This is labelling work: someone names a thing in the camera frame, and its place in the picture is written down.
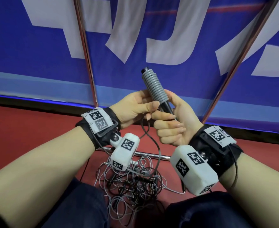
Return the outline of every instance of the black rod tip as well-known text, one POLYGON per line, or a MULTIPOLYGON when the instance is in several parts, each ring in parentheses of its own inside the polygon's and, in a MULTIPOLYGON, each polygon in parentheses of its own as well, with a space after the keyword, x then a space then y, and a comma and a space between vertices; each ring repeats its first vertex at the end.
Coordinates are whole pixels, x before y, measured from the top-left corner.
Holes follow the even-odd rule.
POLYGON ((144 72, 146 72, 147 70, 149 70, 149 68, 148 68, 148 67, 143 68, 143 69, 141 70, 141 74, 144 74, 144 72))

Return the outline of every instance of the person's left forearm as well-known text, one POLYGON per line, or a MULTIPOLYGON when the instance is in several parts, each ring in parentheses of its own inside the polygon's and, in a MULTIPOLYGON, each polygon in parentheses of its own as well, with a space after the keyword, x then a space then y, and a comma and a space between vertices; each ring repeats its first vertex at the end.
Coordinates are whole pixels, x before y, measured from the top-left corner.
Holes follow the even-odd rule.
POLYGON ((0 215, 12 227, 34 227, 54 206, 95 148, 78 126, 0 170, 0 215))

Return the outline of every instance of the wrist strap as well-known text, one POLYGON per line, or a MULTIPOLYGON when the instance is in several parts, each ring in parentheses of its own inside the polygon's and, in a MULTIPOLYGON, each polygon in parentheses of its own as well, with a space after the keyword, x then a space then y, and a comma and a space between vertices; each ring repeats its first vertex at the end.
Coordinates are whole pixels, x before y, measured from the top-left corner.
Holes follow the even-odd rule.
POLYGON ((219 126, 204 125, 193 136, 192 146, 220 177, 237 160, 243 150, 219 126))
POLYGON ((95 149, 110 145, 110 140, 115 133, 120 135, 121 123, 111 108, 103 109, 97 107, 81 116, 83 119, 77 122, 75 126, 80 126, 85 131, 94 144, 95 149))

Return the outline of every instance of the forearm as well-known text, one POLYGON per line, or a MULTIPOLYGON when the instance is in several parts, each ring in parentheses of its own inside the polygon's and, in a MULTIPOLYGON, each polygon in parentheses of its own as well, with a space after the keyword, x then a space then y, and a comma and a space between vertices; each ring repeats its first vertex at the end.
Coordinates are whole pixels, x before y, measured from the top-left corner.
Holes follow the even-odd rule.
POLYGON ((235 166, 230 167, 220 178, 221 184, 259 227, 279 227, 279 172, 242 153, 235 166))
POLYGON ((12 227, 34 227, 94 150, 78 126, 5 166, 0 170, 0 215, 12 227))

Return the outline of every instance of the coiled gray cable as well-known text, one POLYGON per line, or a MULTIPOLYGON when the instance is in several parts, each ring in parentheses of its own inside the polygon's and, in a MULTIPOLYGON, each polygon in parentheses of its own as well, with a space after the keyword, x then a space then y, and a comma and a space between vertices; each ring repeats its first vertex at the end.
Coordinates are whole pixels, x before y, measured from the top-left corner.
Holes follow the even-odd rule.
POLYGON ((168 96, 164 88, 157 78, 157 74, 152 69, 145 68, 142 71, 142 79, 145 82, 147 89, 154 101, 159 101, 160 104, 168 100, 168 96))

